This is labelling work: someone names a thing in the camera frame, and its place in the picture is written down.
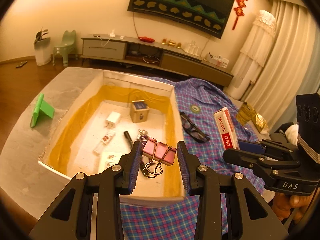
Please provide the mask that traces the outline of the person right hand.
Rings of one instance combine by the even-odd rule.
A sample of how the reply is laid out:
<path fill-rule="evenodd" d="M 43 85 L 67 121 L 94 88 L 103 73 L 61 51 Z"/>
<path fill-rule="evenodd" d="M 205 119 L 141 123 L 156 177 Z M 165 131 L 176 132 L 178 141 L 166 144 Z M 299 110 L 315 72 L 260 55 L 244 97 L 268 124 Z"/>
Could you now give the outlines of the person right hand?
<path fill-rule="evenodd" d="M 293 217 L 293 221 L 298 224 L 304 213 L 308 209 L 313 196 L 294 196 L 285 195 L 284 193 L 276 192 L 272 199 L 272 210 L 280 221 L 287 219 L 291 215 L 291 209 L 298 208 L 297 213 Z"/>

